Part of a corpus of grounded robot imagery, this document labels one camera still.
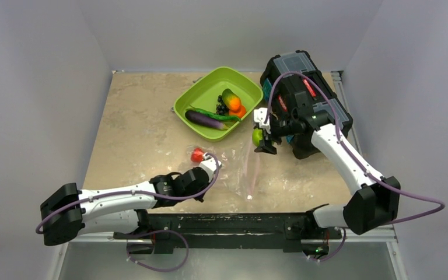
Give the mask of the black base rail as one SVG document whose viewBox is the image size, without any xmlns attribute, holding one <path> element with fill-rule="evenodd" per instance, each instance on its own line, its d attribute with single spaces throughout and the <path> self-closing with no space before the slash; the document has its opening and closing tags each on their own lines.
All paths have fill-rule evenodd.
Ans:
<svg viewBox="0 0 448 280">
<path fill-rule="evenodd" d="M 192 249 L 262 249 L 325 256 L 329 241 L 339 241 L 335 228 L 313 226 L 310 211 L 293 213 L 146 213 L 139 227 L 125 239 L 134 254 L 170 254 L 188 245 Z"/>
</svg>

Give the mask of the orange green fake mango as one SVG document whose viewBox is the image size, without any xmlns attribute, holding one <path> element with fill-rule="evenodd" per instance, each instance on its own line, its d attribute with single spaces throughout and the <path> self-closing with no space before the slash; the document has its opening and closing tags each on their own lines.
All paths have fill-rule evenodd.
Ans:
<svg viewBox="0 0 448 280">
<path fill-rule="evenodd" d="M 241 99 L 230 89 L 225 89 L 222 92 L 222 101 L 230 111 L 239 111 L 241 109 Z"/>
</svg>

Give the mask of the green fake bean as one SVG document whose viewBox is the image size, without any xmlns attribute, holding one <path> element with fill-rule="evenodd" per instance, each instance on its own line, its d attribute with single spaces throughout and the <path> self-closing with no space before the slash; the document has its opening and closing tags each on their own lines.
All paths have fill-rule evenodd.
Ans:
<svg viewBox="0 0 448 280">
<path fill-rule="evenodd" d="M 203 110 L 201 108 L 195 108 L 193 106 L 191 106 L 190 108 L 186 109 L 187 111 L 195 111 L 197 113 L 201 113 L 203 115 L 206 115 L 207 117 L 210 117 L 214 120 L 218 120 L 218 121 L 234 121 L 234 122 L 241 122 L 242 119 L 238 116 L 233 116 L 233 115 L 220 115 L 220 114 L 216 114 L 216 113 L 212 113 L 210 111 L 206 111 Z"/>
</svg>

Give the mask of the green fake fruit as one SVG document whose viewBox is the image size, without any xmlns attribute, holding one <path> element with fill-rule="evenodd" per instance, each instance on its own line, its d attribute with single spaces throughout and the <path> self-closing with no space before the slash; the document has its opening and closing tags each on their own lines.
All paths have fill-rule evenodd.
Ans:
<svg viewBox="0 0 448 280">
<path fill-rule="evenodd" d="M 262 143 L 263 139 L 264 139 L 263 130 L 259 129 L 259 128 L 253 129 L 251 140 L 252 140 L 252 143 L 254 144 L 254 146 L 255 147 L 261 146 L 263 144 Z"/>
</svg>

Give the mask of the orange fake fruit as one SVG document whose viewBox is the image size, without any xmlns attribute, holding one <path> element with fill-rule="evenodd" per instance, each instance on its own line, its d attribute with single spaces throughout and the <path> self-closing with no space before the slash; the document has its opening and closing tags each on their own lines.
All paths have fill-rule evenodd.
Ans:
<svg viewBox="0 0 448 280">
<path fill-rule="evenodd" d="M 247 113 L 246 108 L 241 105 L 236 111 L 229 110 L 228 115 L 243 118 Z"/>
</svg>

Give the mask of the red fake tomato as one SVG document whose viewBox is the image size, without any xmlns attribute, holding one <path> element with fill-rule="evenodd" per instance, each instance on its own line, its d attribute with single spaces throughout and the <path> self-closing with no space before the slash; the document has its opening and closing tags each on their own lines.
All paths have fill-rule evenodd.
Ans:
<svg viewBox="0 0 448 280">
<path fill-rule="evenodd" d="M 201 148 L 195 148 L 191 152 L 190 159 L 194 163 L 200 163 L 205 160 L 205 152 Z"/>
</svg>

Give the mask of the purple fake eggplant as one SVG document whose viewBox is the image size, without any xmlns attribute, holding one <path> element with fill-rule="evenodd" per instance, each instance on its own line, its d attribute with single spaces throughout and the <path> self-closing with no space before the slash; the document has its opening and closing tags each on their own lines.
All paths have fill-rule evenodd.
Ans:
<svg viewBox="0 0 448 280">
<path fill-rule="evenodd" d="M 197 125 L 201 125 L 203 127 L 207 128 L 213 128 L 216 130 L 225 131 L 228 130 L 229 127 L 224 124 L 223 122 L 220 122 L 218 120 L 215 120 L 205 114 L 199 113 L 195 110 L 188 110 L 185 112 L 185 118 Z"/>
</svg>

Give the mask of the green plastic tray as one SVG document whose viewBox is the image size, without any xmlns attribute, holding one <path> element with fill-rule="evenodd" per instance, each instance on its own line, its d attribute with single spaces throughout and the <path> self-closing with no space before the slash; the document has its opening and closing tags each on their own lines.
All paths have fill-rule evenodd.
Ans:
<svg viewBox="0 0 448 280">
<path fill-rule="evenodd" d="M 246 109 L 246 114 L 241 117 L 242 122 L 263 100 L 263 91 L 255 82 L 233 68 L 222 66 L 204 75 L 178 97 L 173 104 L 173 110 L 196 134 L 209 142 L 218 142 L 239 127 L 240 123 L 227 122 L 226 125 L 229 128 L 219 130 L 196 124 L 188 120 L 185 113 L 194 109 L 202 109 L 210 113 L 222 111 L 224 106 L 222 93 L 225 90 L 233 92 Z"/>
</svg>

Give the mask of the black Delixi toolbox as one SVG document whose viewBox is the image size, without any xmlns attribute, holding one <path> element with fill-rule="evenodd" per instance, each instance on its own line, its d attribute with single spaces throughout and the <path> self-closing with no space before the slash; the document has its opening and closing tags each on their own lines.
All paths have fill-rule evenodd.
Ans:
<svg viewBox="0 0 448 280">
<path fill-rule="evenodd" d="M 313 130 L 334 122 L 338 116 L 343 136 L 347 136 L 353 118 L 331 90 L 308 52 L 296 50 L 272 57 L 260 78 L 264 100 L 271 103 L 271 117 L 295 122 L 296 133 L 282 137 L 297 159 L 318 153 L 311 143 Z"/>
</svg>

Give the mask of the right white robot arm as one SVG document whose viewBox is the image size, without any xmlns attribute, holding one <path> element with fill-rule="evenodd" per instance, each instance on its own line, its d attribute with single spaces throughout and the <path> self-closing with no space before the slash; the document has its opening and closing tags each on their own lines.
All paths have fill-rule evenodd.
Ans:
<svg viewBox="0 0 448 280">
<path fill-rule="evenodd" d="M 374 169 L 336 128 L 326 111 L 278 121 L 265 107 L 253 111 L 256 129 L 262 132 L 256 152 L 277 154 L 274 142 L 292 134 L 303 134 L 333 163 L 352 197 L 342 205 L 319 206 L 304 222 L 305 232 L 319 237 L 327 228 L 348 228 L 357 235 L 395 220 L 398 214 L 400 184 L 395 177 L 385 177 Z"/>
</svg>

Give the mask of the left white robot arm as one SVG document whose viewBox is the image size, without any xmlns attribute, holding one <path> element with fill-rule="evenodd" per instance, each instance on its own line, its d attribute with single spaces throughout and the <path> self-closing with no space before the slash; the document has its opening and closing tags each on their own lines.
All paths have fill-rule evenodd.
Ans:
<svg viewBox="0 0 448 280">
<path fill-rule="evenodd" d="M 80 190 L 67 183 L 40 205 L 41 221 L 36 233 L 46 246 L 67 243 L 77 236 L 97 232 L 146 237 L 151 223 L 141 211 L 173 207 L 190 199 L 202 201 L 215 183 L 220 169 L 199 165 L 185 173 L 159 175 L 127 187 Z"/>
</svg>

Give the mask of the dark fake grape bunch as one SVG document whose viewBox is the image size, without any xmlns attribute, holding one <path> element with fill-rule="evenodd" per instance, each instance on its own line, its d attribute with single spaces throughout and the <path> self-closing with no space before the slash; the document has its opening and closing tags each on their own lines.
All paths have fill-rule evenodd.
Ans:
<svg viewBox="0 0 448 280">
<path fill-rule="evenodd" d="M 226 105 L 226 103 L 223 101 L 223 98 L 222 98 L 221 95 L 218 96 L 217 102 L 218 103 L 216 104 L 216 113 L 221 115 L 221 116 L 228 115 L 229 108 Z"/>
</svg>

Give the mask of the clear zip top bag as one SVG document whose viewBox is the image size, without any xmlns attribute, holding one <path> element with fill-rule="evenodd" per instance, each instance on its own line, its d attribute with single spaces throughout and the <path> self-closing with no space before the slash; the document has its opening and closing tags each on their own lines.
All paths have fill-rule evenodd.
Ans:
<svg viewBox="0 0 448 280">
<path fill-rule="evenodd" d="M 207 145 L 190 145 L 186 155 L 192 165 L 197 165 L 198 154 L 210 152 L 222 163 L 218 182 L 248 201 L 254 198 L 260 174 L 260 155 L 251 138 L 244 140 L 221 141 Z"/>
</svg>

